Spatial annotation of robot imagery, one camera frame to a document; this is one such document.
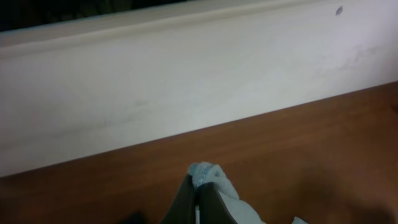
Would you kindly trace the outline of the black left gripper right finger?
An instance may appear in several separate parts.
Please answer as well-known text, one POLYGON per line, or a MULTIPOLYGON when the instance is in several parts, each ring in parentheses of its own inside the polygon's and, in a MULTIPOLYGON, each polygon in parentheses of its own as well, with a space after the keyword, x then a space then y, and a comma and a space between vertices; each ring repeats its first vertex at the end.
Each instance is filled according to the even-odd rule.
POLYGON ((237 224, 229 213, 214 183, 207 183, 198 188, 200 224, 237 224))

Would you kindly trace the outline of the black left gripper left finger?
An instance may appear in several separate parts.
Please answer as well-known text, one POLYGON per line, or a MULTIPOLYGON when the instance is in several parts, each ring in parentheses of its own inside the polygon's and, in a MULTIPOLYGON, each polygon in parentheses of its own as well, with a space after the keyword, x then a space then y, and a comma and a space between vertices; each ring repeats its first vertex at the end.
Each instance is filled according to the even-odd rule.
POLYGON ((195 189, 187 174, 160 224, 196 224, 195 189))

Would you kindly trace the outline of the light blue t-shirt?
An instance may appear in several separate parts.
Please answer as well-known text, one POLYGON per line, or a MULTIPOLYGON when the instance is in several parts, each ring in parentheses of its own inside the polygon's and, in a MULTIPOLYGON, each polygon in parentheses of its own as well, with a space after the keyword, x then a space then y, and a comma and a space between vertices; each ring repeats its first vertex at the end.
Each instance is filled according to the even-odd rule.
POLYGON ((215 185, 228 213, 236 223, 264 224, 258 213, 248 203, 239 199, 237 191, 219 165, 209 162, 194 163, 189 167, 188 173, 196 189, 207 183, 215 185))

